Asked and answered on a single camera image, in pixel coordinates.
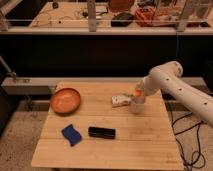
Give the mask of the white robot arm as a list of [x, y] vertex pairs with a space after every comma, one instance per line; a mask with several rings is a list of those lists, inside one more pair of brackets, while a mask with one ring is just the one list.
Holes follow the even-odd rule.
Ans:
[[170, 61], [152, 68], [139, 85], [147, 96], [158, 90], [170, 94], [213, 127], [213, 97], [182, 81], [182, 74], [182, 65], [177, 61]]

